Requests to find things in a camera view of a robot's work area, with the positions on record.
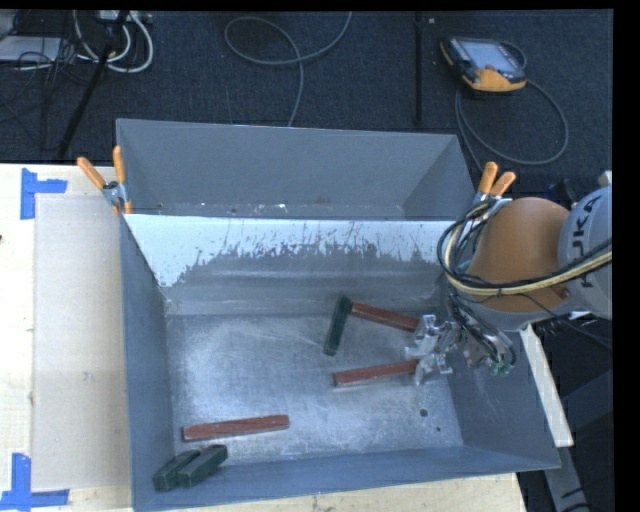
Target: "black cable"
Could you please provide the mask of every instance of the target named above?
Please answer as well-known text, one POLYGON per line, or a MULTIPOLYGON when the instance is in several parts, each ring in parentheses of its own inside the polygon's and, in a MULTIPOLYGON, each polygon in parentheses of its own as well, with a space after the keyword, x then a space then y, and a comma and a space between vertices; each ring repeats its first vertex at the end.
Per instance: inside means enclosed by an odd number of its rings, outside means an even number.
POLYGON ((480 222, 471 221, 478 223, 472 226, 459 241, 456 241, 456 245, 451 251, 453 264, 455 265, 454 268, 459 267, 460 258, 464 255, 467 245, 469 245, 470 243, 473 244, 472 252, 475 252, 478 241, 480 240, 480 235, 482 234, 482 230, 487 225, 487 220, 488 219, 483 219, 480 222))
POLYGON ((4 101, 6 101, 8 104, 13 103, 14 101, 16 101, 20 96, 22 96, 22 94, 26 91, 27 87, 31 84, 31 82, 33 81, 33 79, 35 78, 36 74, 32 73, 31 76, 29 77, 29 80, 27 80, 27 83, 25 83, 22 88, 10 99, 4 99, 4 101))
POLYGON ((47 69, 47 67, 49 67, 50 65, 49 57, 47 56, 47 54, 44 53, 44 37, 42 38, 42 50, 39 52, 35 50, 28 50, 26 52, 22 52, 18 57, 18 59, 16 60, 16 69, 18 70, 22 69, 22 65, 21 65, 22 60, 29 55, 37 55, 38 57, 42 57, 44 59, 45 62, 35 64, 35 66, 41 66, 41 69, 47 69))
POLYGON ((131 28, 131 32, 133 32, 133 34, 131 34, 131 48, 127 52, 129 62, 125 65, 126 68, 134 67, 135 62, 138 60, 138 52, 140 51, 141 46, 139 44, 140 29, 138 28, 138 25, 134 23, 133 27, 131 28))
POLYGON ((573 512, 574 510, 579 510, 585 507, 586 510, 591 510, 591 506, 588 503, 576 503, 575 505, 571 505, 565 509, 562 509, 561 512, 573 512))
MULTIPOLYGON (((44 46, 45 46, 45 39, 44 37, 42 38, 42 47, 41 47, 41 52, 44 53, 44 46)), ((47 92, 47 83, 49 81, 49 77, 51 76, 51 66, 47 67, 47 73, 44 77, 44 79, 42 80, 42 96, 46 96, 46 92, 47 92)), ((49 101, 45 101, 42 104, 42 108, 40 109, 40 138, 39 138, 39 143, 38 143, 38 148, 40 149, 40 157, 42 158, 42 151, 45 149, 43 148, 43 146, 45 145, 45 141, 47 140, 47 132, 48 132, 48 126, 46 124, 47 118, 47 111, 49 110, 51 106, 51 102, 49 101)))
MULTIPOLYGON (((41 102, 35 104, 32 106, 32 108, 29 108, 27 111, 24 111, 22 113, 17 113, 12 107, 11 107, 11 102, 15 101, 18 96, 20 96, 25 90, 26 87, 31 83, 31 81, 33 80, 33 78, 36 76, 36 72, 37 70, 33 70, 33 74, 31 75, 31 77, 29 78, 29 80, 27 81, 27 83, 22 87, 22 89, 13 97, 11 98, 11 100, 6 100, 4 97, 2 97, 2 95, 0 95, 0 102, 2 102, 2 104, 4 105, 4 107, 9 111, 9 113, 11 114, 10 117, 8 118, 4 118, 4 119, 0 119, 0 123, 4 123, 6 121, 9 120, 15 120, 18 122, 18 124, 20 125, 20 127, 22 128, 22 130, 26 133, 27 137, 29 138, 29 140, 35 145, 37 146, 40 150, 43 151, 53 151, 55 149, 58 148, 59 143, 58 144, 45 144, 45 139, 46 139, 46 131, 47 131, 47 127, 45 126, 46 124, 46 111, 48 109, 48 103, 50 102, 51 98, 53 97, 53 93, 55 92, 56 88, 54 87, 55 85, 55 80, 56 80, 56 76, 57 73, 60 70, 60 58, 61 55, 63 56, 63 52, 66 51, 66 48, 63 47, 63 45, 60 45, 60 48, 58 48, 58 56, 56 57, 56 59, 54 59, 54 63, 51 66, 47 66, 47 67, 42 67, 41 70, 47 70, 47 76, 45 77, 45 79, 43 80, 43 99, 41 102), (47 85, 47 82, 49 81, 50 77, 51 77, 51 71, 53 70, 54 74, 53 74, 53 79, 51 81, 50 85, 47 85), (29 130, 29 128, 27 127, 27 125, 22 121, 22 117, 24 117, 27 113, 31 112, 32 110, 35 110, 36 108, 41 107, 42 111, 40 114, 40 127, 41 127, 41 134, 40 137, 36 137, 33 133, 31 133, 31 131, 29 130)), ((28 55, 38 55, 38 56, 42 56, 45 59, 49 60, 49 58, 47 57, 46 54, 44 54, 43 52, 36 52, 34 50, 32 51, 27 51, 22 53, 19 57, 18 60, 16 61, 16 66, 18 67, 18 69, 20 68, 21 62, 24 59, 25 56, 28 55)))
POLYGON ((475 326, 472 326, 469 324, 469 322, 467 321, 467 319, 464 317, 464 315, 462 315, 460 313, 460 311, 464 311, 464 313, 467 316, 470 316, 472 318, 474 318, 478 323, 480 323, 482 325, 482 327, 486 327, 487 330, 489 332, 494 332, 493 329, 490 329, 488 326, 485 326, 485 324, 483 324, 481 321, 478 320, 478 318, 476 318, 471 311, 465 307, 464 305, 460 304, 460 302, 458 301, 460 297, 457 294, 451 294, 449 295, 449 300, 451 302, 451 313, 453 316, 453 319, 460 324, 460 326, 464 329, 466 329, 469 333, 471 333, 471 335, 473 336, 473 338, 480 343, 485 349, 487 349, 489 351, 490 355, 490 359, 496 363, 496 364, 500 364, 501 361, 499 359, 499 355, 498 355, 498 349, 491 343, 487 342, 484 339, 484 336, 482 334, 482 332, 480 331, 480 329, 478 329, 475 326))
POLYGON ((60 160, 64 158, 65 153, 67 152, 67 149, 71 144, 71 140, 73 139, 75 131, 78 128, 78 125, 80 124, 80 120, 84 114, 85 108, 89 103, 89 100, 91 99, 91 96, 93 95, 93 92, 96 86, 98 85, 98 81, 100 80, 100 77, 102 76, 102 73, 104 72, 107 66, 107 60, 109 59, 109 54, 113 50, 113 47, 115 44, 115 35, 120 33, 120 31, 122 30, 122 27, 124 26, 126 18, 128 16, 129 16, 128 9, 126 10, 123 9, 119 11, 118 17, 114 24, 113 31, 112 30, 107 31, 107 34, 109 37, 107 38, 107 42, 105 43, 104 48, 102 49, 102 55, 100 57, 100 61, 98 62, 93 75, 91 76, 91 81, 89 82, 89 85, 85 89, 84 94, 80 99, 80 103, 78 103, 76 109, 74 110, 71 116, 69 124, 67 125, 67 128, 64 132, 64 135, 60 139, 60 144, 58 147, 58 155, 57 155, 58 159, 60 160))
MULTIPOLYGON (((89 84, 89 78, 76 74, 68 66, 65 66, 64 68, 62 68, 60 72, 75 84, 82 85, 84 87, 86 87, 89 84)), ((112 80, 113 78, 114 78, 113 75, 111 76, 105 75, 102 77, 101 83, 105 83, 109 80, 112 80)))
MULTIPOLYGON (((505 45, 508 45, 508 46, 511 46, 512 48, 515 48, 520 53, 520 55, 521 55, 521 57, 523 59, 523 63, 520 66, 524 69, 526 67, 526 65, 527 65, 527 57, 526 57, 525 53, 513 43, 510 43, 508 41, 502 41, 501 43, 505 44, 505 45)), ((564 154, 564 152, 566 151, 567 146, 569 144, 569 123, 567 122, 567 119, 566 119, 566 117, 564 115, 564 112, 562 111, 562 108, 551 97, 551 95, 545 89, 543 89, 540 85, 538 85, 537 83, 533 82, 529 78, 527 79, 527 84, 530 84, 531 86, 533 86, 534 89, 536 89, 538 92, 540 92, 547 99, 547 101, 549 101, 549 103, 551 103, 551 106, 558 113, 558 115, 560 117, 560 120, 562 121, 563 132, 564 132, 563 133, 562 146, 560 147, 560 149, 554 155, 552 155, 549 158, 542 159, 542 160, 524 160, 524 159, 516 158, 516 157, 510 156, 510 155, 507 155, 505 153, 502 153, 501 151, 499 151, 496 148, 492 147, 471 127, 471 124, 469 123, 469 120, 467 119, 467 117, 465 116, 465 114, 464 114, 464 112, 462 110, 462 91, 466 89, 466 87, 463 85, 458 89, 458 91, 456 91, 456 96, 455 96, 456 121, 458 123, 458 129, 460 131, 460 135, 462 136, 462 139, 463 139, 463 141, 464 141, 464 143, 465 143, 465 145, 467 147, 467 150, 469 151, 469 154, 471 155, 471 158, 472 158, 474 164, 476 165, 476 167, 478 168, 480 173, 482 173, 482 171, 484 170, 484 167, 480 164, 478 158, 476 157, 475 153, 473 152, 473 149, 472 149, 471 144, 469 142, 469 138, 467 137, 467 134, 465 133, 465 129, 468 130, 469 133, 473 136, 473 138, 477 142, 479 142, 485 149, 491 151, 495 155, 503 158, 504 160, 507 160, 507 161, 510 161, 510 162, 513 162, 513 163, 517 163, 517 164, 521 164, 521 165, 531 165, 531 166, 546 165, 546 164, 554 162, 555 160, 560 158, 564 154)))
MULTIPOLYGON (((67 28, 67 23, 69 21, 69 16, 66 16, 64 19, 64 25, 61 30, 61 34, 65 34, 65 28, 67 28)), ((55 59, 53 60, 52 65, 47 70, 47 75, 43 81, 43 96, 45 97, 45 101, 42 104, 42 109, 40 112, 40 150, 55 150, 57 149, 58 144, 54 146, 49 146, 46 144, 46 140, 49 132, 49 123, 48 123, 48 114, 51 109, 51 98, 53 98, 53 94, 46 94, 47 89, 53 89, 55 87, 56 79, 58 77, 58 73, 62 66, 67 64, 65 61, 66 58, 69 57, 69 44, 64 42, 64 39, 61 40, 58 45, 58 52, 56 54, 55 59)))
MULTIPOLYGON (((113 11, 114 14, 116 14, 116 23, 117 22, 117 16, 119 15, 119 11, 113 11)), ((72 13, 72 17, 73 17, 73 32, 75 34, 75 38, 78 41, 78 46, 80 46, 86 53, 87 55, 83 55, 81 53, 78 53, 78 58, 82 59, 82 60, 86 60, 88 62, 91 62, 93 64, 98 64, 100 65, 100 56, 91 48, 91 45, 89 44, 88 39, 85 37, 84 35, 84 31, 81 29, 80 25, 80 18, 78 16, 78 11, 76 9, 72 9, 71 10, 72 13)), ((95 16, 92 16, 92 19, 94 21, 94 23, 99 23, 96 20, 95 16)), ((135 27, 135 34, 132 37, 131 33, 129 31, 129 28, 125 25, 123 25, 123 27, 121 29, 118 30, 119 32, 119 38, 121 39, 123 36, 126 38, 127 43, 126 43, 126 47, 124 50, 122 50, 120 53, 117 53, 117 55, 113 55, 110 54, 107 58, 107 64, 105 65, 105 67, 110 70, 110 71, 115 71, 117 73, 122 73, 122 74, 132 74, 132 73, 139 73, 142 72, 146 69, 149 68, 149 66, 151 66, 152 62, 153 62, 153 55, 154 55, 154 45, 153 45, 153 41, 151 38, 151 34, 149 33, 149 31, 146 29, 146 27, 144 26, 143 22, 140 20, 140 18, 135 15, 133 12, 131 12, 129 14, 129 17, 127 18, 127 21, 132 21, 133 22, 133 26, 135 27), (138 35, 142 33, 147 41, 147 45, 148 45, 148 50, 149 53, 146 57, 146 60, 139 66, 134 66, 137 54, 135 54, 133 56, 133 58, 131 58, 131 46, 133 45, 132 41, 137 43, 137 38, 138 35), (129 60, 129 64, 122 67, 120 65, 116 65, 115 63, 117 61, 121 61, 122 59, 128 58, 129 60)), ((106 31, 107 34, 111 31, 112 29, 112 24, 108 23, 106 25, 106 31)))
POLYGON ((416 73, 416 125, 422 126, 422 33, 425 18, 422 11, 416 11, 413 19, 415 31, 415 73, 416 73))
POLYGON ((11 28, 9 29, 9 31, 5 32, 4 34, 0 34, 0 41, 2 41, 7 36, 15 35, 20 29, 20 25, 24 23, 25 18, 29 15, 29 13, 33 9, 24 9, 25 11, 24 13, 21 13, 20 12, 21 10, 23 9, 19 9, 18 12, 14 15, 13 20, 11 22, 11 28))
POLYGON ((489 302, 491 299, 495 299, 495 297, 492 296, 492 297, 486 297, 482 300, 474 300, 469 297, 463 297, 462 295, 458 295, 458 298, 465 300, 467 302, 470 302, 471 304, 484 304, 485 302, 489 302))
POLYGON ((565 492, 562 496, 560 496, 560 498, 562 498, 562 499, 568 498, 569 496, 573 496, 574 494, 577 494, 580 491, 582 491, 582 487, 578 487, 578 488, 574 489, 573 491, 565 492))
POLYGON ((309 62, 311 62, 314 59, 317 59, 321 56, 323 56, 324 54, 326 54, 327 52, 329 52, 336 44, 338 44, 338 42, 340 41, 340 39, 342 39, 342 37, 344 36, 345 32, 347 31, 347 28, 349 27, 349 24, 351 23, 351 17, 353 16, 353 12, 349 11, 349 13, 347 14, 347 19, 344 23, 344 26, 342 27, 342 30, 340 31, 340 33, 338 34, 338 36, 331 41, 328 45, 326 45, 325 47, 321 48, 318 51, 315 51, 313 53, 310 53, 308 55, 300 55, 300 50, 298 50, 298 46, 296 45, 295 41, 291 38, 291 36, 289 34, 287 34, 287 32, 280 28, 278 25, 276 25, 275 23, 272 23, 271 21, 268 21, 264 18, 259 18, 257 16, 241 16, 239 18, 235 18, 233 20, 231 20, 229 23, 227 23, 227 25, 224 28, 224 40, 227 43, 227 45, 229 46, 229 48, 239 57, 242 57, 243 59, 252 62, 254 64, 260 64, 263 66, 276 66, 276 67, 281 67, 281 66, 289 66, 289 65, 294 65, 297 64, 298 65, 298 70, 299 70, 299 83, 298 83, 298 93, 296 95, 296 101, 293 107, 293 112, 291 113, 291 116, 289 117, 289 121, 287 123, 287 126, 292 126, 293 125, 293 120, 296 117, 296 114, 298 112, 298 107, 300 106, 300 100, 302 98, 302 91, 304 89, 304 64, 307 64, 309 62), (236 23, 239 22, 244 22, 244 21, 256 21, 259 23, 264 23, 274 29, 276 29, 278 32, 280 32, 280 34, 282 34, 284 36, 284 38, 288 41, 288 43, 291 45, 291 47, 293 48, 293 51, 296 54, 296 58, 295 59, 286 59, 286 60, 263 60, 263 59, 256 59, 254 57, 251 57, 250 55, 247 55, 245 53, 242 53, 240 50, 238 50, 232 43, 231 40, 229 39, 229 29, 235 25, 236 23))
MULTIPOLYGON (((489 332, 489 333, 493 334, 494 336, 496 336, 498 338, 501 338, 503 340, 503 342, 505 343, 505 345, 507 345, 507 348, 509 349, 509 354, 511 355, 511 361, 509 362, 509 364, 511 366, 515 366, 516 363, 518 362, 518 356, 516 355, 516 351, 513 348, 513 344, 511 343, 511 340, 505 340, 506 335, 503 334, 499 329, 490 326, 489 324, 487 324, 481 318, 478 318, 477 316, 473 315, 473 313, 471 312, 470 309, 468 309, 467 307, 463 307, 462 304, 460 304, 460 302, 459 302, 460 299, 466 300, 468 302, 473 302, 474 304, 481 304, 482 302, 470 300, 470 299, 468 299, 466 297, 458 295, 457 293, 453 293, 453 294, 450 295, 450 300, 455 304, 455 306, 457 308, 464 309, 465 313, 468 316, 472 317, 476 322, 478 322, 482 326, 483 329, 485 329, 487 332, 489 332)), ((464 320, 464 318, 462 318, 462 320, 461 320, 460 316, 454 317, 454 318, 456 319, 456 321, 458 323, 461 323, 461 321, 462 321, 463 324, 461 324, 461 325, 463 325, 467 330, 469 330, 469 324, 464 320)), ((479 329, 476 329, 475 331, 476 331, 475 333, 473 331, 471 331, 472 334, 474 334, 474 338, 476 340, 478 340, 478 341, 481 341, 481 343, 485 347, 487 347, 487 345, 491 346, 493 348, 493 350, 495 351, 494 353, 496 354, 496 359, 494 359, 494 362, 500 364, 501 361, 497 360, 497 349, 493 346, 493 344, 484 341, 483 334, 479 329)))
POLYGON ((518 293, 517 295, 520 295, 522 297, 526 297, 527 299, 532 301, 534 304, 536 304, 539 308, 543 309, 546 313, 551 315, 551 317, 554 318, 555 320, 561 322, 563 325, 566 325, 567 327, 569 327, 569 328, 573 329, 574 331, 582 334, 583 336, 586 336, 590 340, 598 343, 601 347, 607 349, 608 351, 613 352, 613 346, 608 343, 608 342, 611 342, 613 344, 613 339, 612 338, 607 338, 606 336, 598 336, 597 334, 592 334, 592 333, 590 333, 589 331, 587 331, 585 329, 582 329, 582 328, 580 328, 580 327, 578 327, 576 325, 573 325, 573 323, 571 323, 569 320, 567 320, 566 318, 554 313, 549 308, 547 308, 544 304, 542 304, 540 301, 534 299, 533 297, 531 297, 530 295, 527 295, 526 293, 518 293))
MULTIPOLYGON (((554 272, 550 272, 549 274, 547 274, 545 276, 538 277, 538 278, 535 278, 535 279, 521 279, 521 280, 518 280, 518 281, 512 281, 512 282, 508 282, 508 283, 490 283, 490 282, 486 281, 485 279, 481 278, 480 276, 474 276, 474 275, 462 273, 462 272, 457 271, 454 268, 451 268, 444 261, 444 254, 443 254, 444 242, 451 236, 453 231, 455 231, 459 227, 465 226, 467 223, 469 223, 469 222, 477 219, 478 217, 481 217, 482 215, 484 215, 484 213, 486 213, 486 210, 488 210, 494 203, 495 203, 495 201, 493 201, 493 202, 489 201, 489 202, 486 202, 484 205, 482 203, 479 203, 479 205, 474 206, 474 208, 472 210, 470 210, 469 212, 467 212, 465 214, 465 216, 461 220, 449 225, 444 230, 444 232, 442 233, 442 235, 440 236, 440 238, 438 240, 438 244, 436 246, 436 255, 438 257, 438 261, 439 261, 441 267, 443 268, 445 273, 447 273, 451 277, 454 277, 456 280, 460 281, 463 284, 467 284, 469 286, 474 286, 474 287, 479 288, 479 289, 480 288, 482 288, 482 289, 499 288, 501 290, 509 290, 509 289, 516 288, 516 287, 519 287, 519 286, 533 285, 533 284, 542 282, 542 281, 544 281, 546 279, 550 279, 550 278, 553 278, 553 277, 556 277, 556 276, 560 276, 560 275, 562 275, 562 274, 564 274, 566 272, 569 272, 569 271, 579 267, 580 265, 582 265, 586 261, 589 261, 589 259, 591 259, 593 256, 595 256, 596 254, 598 254, 599 252, 601 252, 602 250, 606 249, 607 247, 609 247, 612 244, 612 239, 611 238, 609 238, 607 240, 604 240, 603 242, 599 243, 598 245, 596 245, 591 250, 585 252, 579 258, 576 258, 576 259, 572 260, 570 263, 564 265, 560 269, 558 269, 558 270, 556 270, 554 272)), ((460 254, 462 251, 464 251, 464 248, 465 248, 464 246, 460 246, 459 244, 456 244, 454 246, 454 248, 452 249, 452 257, 453 256, 457 257, 456 255, 460 254)), ((594 271, 598 270, 599 268, 602 268, 602 267, 604 267, 606 265, 609 265, 609 264, 611 264, 611 261, 603 262, 601 265, 598 265, 597 267, 594 267, 594 268, 586 271, 585 273, 594 272, 594 271)), ((575 276, 575 277, 571 278, 570 280, 578 279, 579 277, 581 277, 581 275, 583 275, 583 274, 575 276)))

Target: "bin floor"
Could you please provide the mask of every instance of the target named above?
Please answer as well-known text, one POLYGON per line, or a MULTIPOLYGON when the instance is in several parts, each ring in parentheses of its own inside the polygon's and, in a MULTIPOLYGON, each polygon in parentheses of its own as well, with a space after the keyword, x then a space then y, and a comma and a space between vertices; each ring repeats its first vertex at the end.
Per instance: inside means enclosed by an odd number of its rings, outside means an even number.
POLYGON ((335 357, 328 316, 168 316, 176 453, 222 442, 245 464, 462 445, 446 377, 335 388, 332 373, 404 360, 411 334, 349 317, 335 357), (287 414, 287 430, 183 442, 182 427, 287 414))

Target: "dark floor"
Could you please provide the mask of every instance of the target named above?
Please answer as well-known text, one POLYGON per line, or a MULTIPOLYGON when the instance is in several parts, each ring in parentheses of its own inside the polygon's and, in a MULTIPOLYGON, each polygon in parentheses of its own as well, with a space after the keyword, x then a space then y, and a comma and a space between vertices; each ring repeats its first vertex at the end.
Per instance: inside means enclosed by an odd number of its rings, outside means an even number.
MULTIPOLYGON (((85 97, 86 109, 77 110, 96 64, 75 58, 29 71, 16 69, 28 67, 28 59, 0 63, 0 161, 72 163, 84 155, 110 165, 114 121, 141 118, 456 133, 474 182, 479 180, 476 161, 495 160, 502 170, 517 173, 514 198, 550 197, 551 187, 562 180, 568 180, 573 197, 581 198, 598 187, 603 170, 611 169, 613 10, 424 11, 418 18, 413 11, 361 11, 350 20, 346 12, 151 14, 144 24, 153 41, 151 65, 135 73, 108 69, 85 97), (239 16, 267 19, 286 36, 255 20, 229 25, 239 16), (254 59, 287 60, 296 56, 287 36, 300 55, 310 55, 336 39, 347 20, 336 45, 303 64, 295 115, 300 67, 249 62, 225 40, 228 28, 229 42, 238 51, 254 59), (439 49, 447 35, 510 43, 514 53, 526 55, 531 85, 499 99, 476 99, 464 90, 465 128, 455 101, 462 82, 439 49), (77 123, 75 114, 81 114, 77 123)), ((84 40, 99 53, 108 38, 96 11, 78 11, 77 22, 84 40)), ((148 46, 135 24, 128 27, 131 50, 112 65, 139 67, 148 46)), ((14 34, 62 37, 77 44, 70 11, 21 10, 14 34)), ((124 39, 114 44, 119 51, 124 39)), ((598 320, 585 329, 610 338, 611 327, 611 321, 598 320)), ((575 330, 547 332, 542 338, 563 397, 612 368, 612 352, 575 330)), ((582 427, 575 439, 572 455, 593 510, 613 510, 612 414, 582 427)), ((520 477, 529 511, 553 510, 542 475, 520 477)))

